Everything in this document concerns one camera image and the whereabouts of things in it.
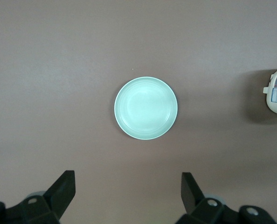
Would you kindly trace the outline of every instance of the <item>screw hole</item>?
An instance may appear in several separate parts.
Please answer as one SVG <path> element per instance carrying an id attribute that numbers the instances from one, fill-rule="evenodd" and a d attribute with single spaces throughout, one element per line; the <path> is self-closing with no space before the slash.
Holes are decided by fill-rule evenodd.
<path id="1" fill-rule="evenodd" d="M 36 198 L 31 198 L 29 201 L 28 201 L 28 204 L 33 204 L 33 203 L 36 203 L 37 202 L 37 199 Z"/>

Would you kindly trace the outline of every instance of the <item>metal screw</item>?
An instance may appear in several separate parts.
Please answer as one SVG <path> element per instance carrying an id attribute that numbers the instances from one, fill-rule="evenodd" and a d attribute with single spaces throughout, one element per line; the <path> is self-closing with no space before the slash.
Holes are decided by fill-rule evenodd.
<path id="1" fill-rule="evenodd" d="M 247 211 L 249 214 L 254 215 L 254 216 L 259 215 L 259 212 L 258 212 L 257 210 L 255 210 L 254 208 L 251 208 L 251 207 L 247 208 L 246 211 Z"/>
<path id="2" fill-rule="evenodd" d="M 211 206 L 214 206 L 214 207 L 216 207 L 218 205 L 217 202 L 214 201 L 213 199 L 209 199 L 208 204 L 211 205 Z"/>
<path id="3" fill-rule="evenodd" d="M 37 201 L 36 198 L 31 198 L 31 199 L 28 201 L 28 204 L 36 203 L 36 201 Z"/>

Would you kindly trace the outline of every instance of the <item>light green plate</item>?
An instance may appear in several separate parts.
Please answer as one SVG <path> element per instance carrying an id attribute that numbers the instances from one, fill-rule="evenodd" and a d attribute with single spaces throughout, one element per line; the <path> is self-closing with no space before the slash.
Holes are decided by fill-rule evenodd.
<path id="1" fill-rule="evenodd" d="M 121 129 L 142 140 L 166 133 L 175 122 L 177 112 L 172 89 L 153 77 L 140 77 L 125 84 L 114 104 L 115 118 Z"/>

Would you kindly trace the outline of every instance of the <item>plate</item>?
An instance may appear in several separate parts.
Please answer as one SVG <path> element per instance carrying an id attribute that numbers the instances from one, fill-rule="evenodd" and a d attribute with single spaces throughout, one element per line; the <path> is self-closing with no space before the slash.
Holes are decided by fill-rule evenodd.
<path id="1" fill-rule="evenodd" d="M 165 134 L 178 112 L 172 89 L 154 77 L 139 77 L 125 84 L 114 104 L 116 121 L 133 138 L 150 140 Z"/>

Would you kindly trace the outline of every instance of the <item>plate rim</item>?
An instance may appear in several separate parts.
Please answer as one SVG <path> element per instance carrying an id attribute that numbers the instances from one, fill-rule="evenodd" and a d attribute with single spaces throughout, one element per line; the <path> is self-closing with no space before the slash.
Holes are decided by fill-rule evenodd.
<path id="1" fill-rule="evenodd" d="M 128 132 L 126 132 L 123 127 L 120 125 L 118 119 L 117 119 L 117 115 L 116 115 L 116 103 L 117 103 L 117 99 L 120 95 L 120 93 L 123 91 L 124 88 L 126 88 L 127 85 L 129 85 L 131 82 L 134 82 L 134 81 L 137 81 L 138 79 L 143 79 L 143 78 L 150 78 L 150 79 L 154 79 L 154 80 L 158 80 L 160 81 L 161 83 L 163 83 L 165 86 L 167 86 L 170 91 L 172 92 L 174 98 L 175 98 L 175 101 L 176 101 L 176 108 L 175 108 L 175 111 L 176 111 L 176 114 L 175 114 L 175 117 L 172 121 L 172 124 L 170 125 L 170 127 L 163 133 L 161 133 L 160 135 L 156 136 L 156 137 L 152 137 L 152 138 L 139 138 L 139 137 L 135 137 L 131 134 L 129 134 Z M 177 118 L 177 115 L 178 115 L 178 101 L 177 101 L 177 97 L 174 93 L 174 91 L 172 90 L 172 88 L 167 85 L 167 83 L 165 83 L 163 80 L 159 79 L 159 78 L 155 78 L 155 77 L 150 77 L 150 76 L 143 76 L 143 77 L 137 77 L 137 78 L 134 78 L 132 80 L 130 80 L 129 82 L 127 82 L 126 84 L 123 85 L 123 87 L 120 89 L 120 91 L 118 92 L 118 94 L 116 95 L 116 98 L 115 98 L 115 102 L 114 102 L 114 116 L 115 116 L 115 120 L 116 122 L 118 123 L 119 127 L 123 130 L 124 133 L 126 133 L 127 135 L 131 136 L 132 138 L 135 138 L 135 139 L 139 139 L 139 140 L 151 140 L 151 139 L 156 139 L 156 138 L 159 138 L 160 136 L 164 135 L 165 133 L 167 133 L 171 127 L 174 125 L 175 121 L 176 121 L 176 118 Z"/>

